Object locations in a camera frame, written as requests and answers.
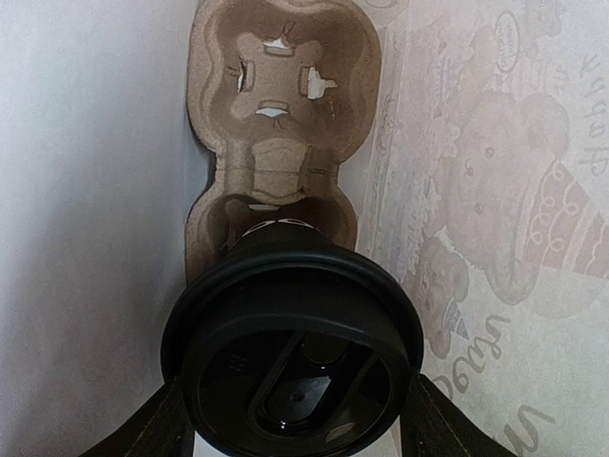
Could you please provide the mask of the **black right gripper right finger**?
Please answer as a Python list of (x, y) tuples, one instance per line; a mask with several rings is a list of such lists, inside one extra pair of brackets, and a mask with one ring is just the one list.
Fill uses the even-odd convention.
[(414, 371), (400, 415), (402, 454), (412, 457), (513, 457), (477, 428), (426, 376)]

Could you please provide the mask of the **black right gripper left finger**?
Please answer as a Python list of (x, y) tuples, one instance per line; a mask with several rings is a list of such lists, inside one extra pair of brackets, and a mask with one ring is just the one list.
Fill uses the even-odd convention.
[(122, 426), (84, 457), (192, 456), (194, 428), (177, 378), (167, 381)]

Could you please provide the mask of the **black plastic cup lid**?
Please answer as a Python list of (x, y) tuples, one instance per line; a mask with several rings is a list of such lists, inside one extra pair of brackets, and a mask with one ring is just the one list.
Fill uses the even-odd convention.
[(340, 249), (230, 255), (192, 282), (160, 362), (199, 435), (229, 456), (350, 456), (398, 418), (422, 366), (400, 285)]

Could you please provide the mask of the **black paper coffee cup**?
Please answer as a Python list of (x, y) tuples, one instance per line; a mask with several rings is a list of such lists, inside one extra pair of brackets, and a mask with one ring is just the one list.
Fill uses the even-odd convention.
[(268, 254), (292, 251), (345, 251), (313, 226), (297, 219), (266, 220), (247, 230), (230, 248), (224, 262)]

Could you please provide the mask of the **white paper takeout bag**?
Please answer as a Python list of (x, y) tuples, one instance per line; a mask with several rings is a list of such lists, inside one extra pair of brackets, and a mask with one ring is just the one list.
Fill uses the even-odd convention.
[[(520, 456), (608, 452), (608, 5), (365, 1), (383, 51), (343, 166), (424, 372)], [(199, 1), (1, 5), (1, 452), (74, 456), (160, 385), (212, 165)]]

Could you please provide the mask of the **brown cardboard cup carrier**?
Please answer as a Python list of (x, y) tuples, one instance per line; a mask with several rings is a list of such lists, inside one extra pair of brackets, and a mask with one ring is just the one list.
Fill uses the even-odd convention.
[(380, 41), (352, 1), (206, 1), (192, 25), (187, 113), (212, 154), (186, 226), (193, 280), (265, 218), (297, 219), (353, 248), (340, 165), (371, 131)]

